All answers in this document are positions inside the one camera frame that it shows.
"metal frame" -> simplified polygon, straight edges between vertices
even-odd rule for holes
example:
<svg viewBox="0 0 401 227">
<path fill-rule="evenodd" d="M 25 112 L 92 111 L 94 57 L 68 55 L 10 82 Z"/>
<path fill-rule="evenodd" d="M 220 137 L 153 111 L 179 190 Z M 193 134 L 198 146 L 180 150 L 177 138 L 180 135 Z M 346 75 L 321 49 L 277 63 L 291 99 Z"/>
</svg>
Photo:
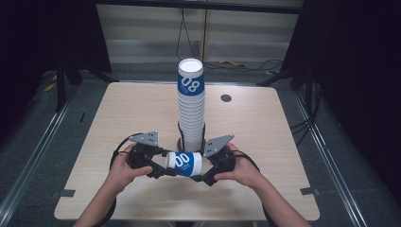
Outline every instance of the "metal frame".
<svg viewBox="0 0 401 227">
<path fill-rule="evenodd" d="M 307 109 L 305 107 L 304 98 L 301 96 L 299 92 L 294 92 L 295 98 L 297 99 L 297 103 L 299 108 L 301 109 L 301 113 L 305 120 L 310 119 Z M 357 205 L 354 196 L 352 195 L 350 189 L 348 188 L 347 183 L 342 178 L 342 175 L 334 161 L 333 157 L 331 156 L 330 150 L 323 140 L 322 134 L 320 133 L 318 126 L 316 124 L 312 124 L 310 128 L 310 133 L 318 147 L 318 150 L 322 156 L 324 164 L 327 167 L 327 170 L 330 174 L 331 179 L 333 180 L 334 186 L 336 187 L 339 195 L 341 197 L 342 202 L 344 203 L 345 209 L 348 212 L 354 226 L 356 227 L 366 227 L 367 224 L 365 219 L 363 218 L 359 207 Z"/>
<path fill-rule="evenodd" d="M 249 11 L 249 12 L 269 12 L 285 14 L 317 14 L 322 13 L 315 9 L 303 9 L 292 7 L 275 7 L 249 4 L 232 4 L 218 2 L 198 2 L 198 1 L 161 1 L 161 0 L 94 0 L 82 1 L 100 5 L 117 6 L 137 6 L 137 7 L 157 7 L 157 8 L 182 8 L 182 9 L 214 9 L 227 11 Z"/>
<path fill-rule="evenodd" d="M 0 205 L 0 227 L 6 227 L 9 223 L 12 214 L 14 213 L 19 201 L 24 196 L 27 186 L 32 179 L 36 169 L 38 168 L 39 163 L 43 159 L 47 148 L 53 139 L 53 136 L 56 134 L 60 123 L 64 119 L 64 116 L 67 113 L 72 100 L 74 99 L 74 95 L 77 92 L 77 89 L 78 86 L 75 86 L 65 104 L 57 113 L 55 113 L 49 126 L 44 132 L 41 141 L 39 142 L 38 146 L 35 148 L 28 162 L 26 163 L 24 170 L 21 172 L 17 181 L 14 183 L 11 190 L 3 199 Z"/>
</svg>

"black tape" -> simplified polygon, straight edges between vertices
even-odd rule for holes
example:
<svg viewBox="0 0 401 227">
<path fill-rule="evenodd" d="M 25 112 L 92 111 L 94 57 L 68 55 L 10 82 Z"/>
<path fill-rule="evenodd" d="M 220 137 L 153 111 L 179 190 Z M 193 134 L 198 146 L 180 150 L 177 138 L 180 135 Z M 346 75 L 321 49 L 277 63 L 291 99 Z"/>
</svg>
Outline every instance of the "black tape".
<svg viewBox="0 0 401 227">
<path fill-rule="evenodd" d="M 317 188 L 314 187 L 306 187 L 306 188 L 301 188 L 301 193 L 303 196 L 305 195 L 314 195 L 314 196 L 319 196 L 321 193 Z"/>
<path fill-rule="evenodd" d="M 61 191 L 54 191 L 50 198 L 51 199 L 59 199 L 60 197 L 74 197 L 75 190 L 63 189 Z"/>
</svg>

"black stand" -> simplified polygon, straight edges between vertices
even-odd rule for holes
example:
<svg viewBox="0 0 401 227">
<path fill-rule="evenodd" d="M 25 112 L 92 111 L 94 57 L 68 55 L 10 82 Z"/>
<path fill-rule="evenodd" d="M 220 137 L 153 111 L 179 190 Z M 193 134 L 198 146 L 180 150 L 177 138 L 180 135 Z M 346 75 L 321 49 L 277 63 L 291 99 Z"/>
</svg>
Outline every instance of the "black stand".
<svg viewBox="0 0 401 227">
<path fill-rule="evenodd" d="M 58 104 L 56 112 L 58 112 L 61 107 L 65 104 L 65 81 L 64 76 L 67 76 L 68 80 L 73 85 L 80 85 L 82 83 L 82 76 L 79 73 L 79 69 L 88 70 L 93 75 L 102 79 L 105 82 L 118 82 L 118 79 L 112 79 L 97 71 L 91 65 L 76 59 L 74 57 L 61 58 L 58 62 L 57 67 L 57 95 L 58 95 Z"/>
<path fill-rule="evenodd" d="M 308 114 L 312 114 L 312 87 L 313 87 L 313 68 L 312 66 L 304 62 L 295 63 L 288 70 L 273 76 L 262 82 L 256 83 L 257 86 L 268 87 L 279 79 L 292 78 L 289 85 L 291 90 L 300 90 L 302 85 L 305 83 L 305 105 Z"/>
</svg>

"white wall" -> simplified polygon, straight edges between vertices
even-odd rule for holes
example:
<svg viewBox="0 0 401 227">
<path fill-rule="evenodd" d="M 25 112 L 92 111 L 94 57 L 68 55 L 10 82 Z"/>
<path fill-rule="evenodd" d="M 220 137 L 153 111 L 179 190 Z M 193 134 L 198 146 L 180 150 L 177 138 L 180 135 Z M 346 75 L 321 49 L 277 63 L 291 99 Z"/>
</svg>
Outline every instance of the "white wall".
<svg viewBox="0 0 401 227">
<path fill-rule="evenodd" d="M 243 0 L 217 2 L 244 4 Z M 256 0 L 246 4 L 300 7 L 303 0 Z M 177 61 L 180 9 L 98 5 L 97 10 L 111 63 Z M 184 10 L 195 54 L 202 56 L 205 44 L 205 61 L 283 59 L 297 18 L 276 13 Z M 184 31 L 181 40 L 180 56 L 190 57 Z"/>
</svg>

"forearm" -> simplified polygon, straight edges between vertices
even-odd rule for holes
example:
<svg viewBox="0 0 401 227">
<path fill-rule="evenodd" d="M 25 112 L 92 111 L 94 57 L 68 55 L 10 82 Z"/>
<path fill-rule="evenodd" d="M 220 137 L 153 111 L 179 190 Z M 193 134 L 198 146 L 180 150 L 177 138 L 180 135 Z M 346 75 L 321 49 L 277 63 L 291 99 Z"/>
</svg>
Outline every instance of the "forearm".
<svg viewBox="0 0 401 227">
<path fill-rule="evenodd" d="M 94 226 L 106 217 L 113 205 L 117 192 L 103 184 L 74 226 Z"/>
<path fill-rule="evenodd" d="M 263 206 L 277 226 L 310 226 L 307 222 L 265 178 L 261 177 L 251 189 L 262 201 Z"/>
</svg>

